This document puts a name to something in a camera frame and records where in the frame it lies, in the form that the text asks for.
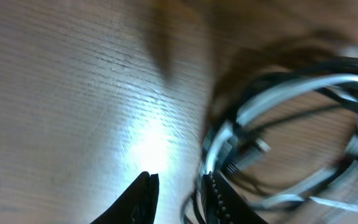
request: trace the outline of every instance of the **brown surface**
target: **brown surface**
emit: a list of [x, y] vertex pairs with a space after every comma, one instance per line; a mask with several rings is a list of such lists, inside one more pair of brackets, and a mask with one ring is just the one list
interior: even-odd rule
[[[160, 174], [155, 222], [179, 223], [215, 82], [308, 55], [265, 57], [311, 34], [358, 44], [358, 1], [0, 0], [0, 223], [89, 223], [143, 170]], [[265, 178], [329, 162], [351, 123], [323, 119], [318, 146], [272, 137]]]

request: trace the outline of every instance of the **wooden table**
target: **wooden table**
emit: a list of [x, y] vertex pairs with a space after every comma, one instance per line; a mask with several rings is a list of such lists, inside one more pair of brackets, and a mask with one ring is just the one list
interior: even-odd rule
[[[211, 100], [308, 36], [358, 44], [358, 1], [0, 0], [0, 223], [89, 223], [143, 170], [160, 176], [155, 222], [179, 223]], [[329, 162], [344, 118], [322, 121], [345, 131], [317, 132], [318, 153], [273, 137], [293, 157], [264, 178]]]

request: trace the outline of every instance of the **table surface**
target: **table surface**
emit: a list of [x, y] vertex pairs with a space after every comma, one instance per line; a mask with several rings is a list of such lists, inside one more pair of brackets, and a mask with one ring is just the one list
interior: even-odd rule
[[[317, 41], [285, 50], [303, 39]], [[358, 45], [358, 1], [0, 0], [0, 223], [89, 223], [143, 170], [160, 177], [155, 222], [179, 223], [209, 117], [258, 69], [344, 43]], [[299, 180], [335, 159], [354, 119], [318, 121], [269, 133], [280, 150], [258, 177]]]

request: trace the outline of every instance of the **wooden surface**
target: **wooden surface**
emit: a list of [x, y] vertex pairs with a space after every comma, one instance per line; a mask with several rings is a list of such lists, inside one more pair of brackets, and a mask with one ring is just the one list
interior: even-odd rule
[[[309, 37], [318, 44], [285, 51]], [[143, 170], [160, 175], [155, 222], [179, 223], [211, 99], [267, 65], [299, 67], [348, 43], [358, 1], [0, 0], [0, 223], [89, 223]], [[314, 125], [303, 121], [268, 137], [279, 150], [263, 179], [329, 163], [353, 122], [328, 120], [315, 125], [325, 132], [294, 137]]]

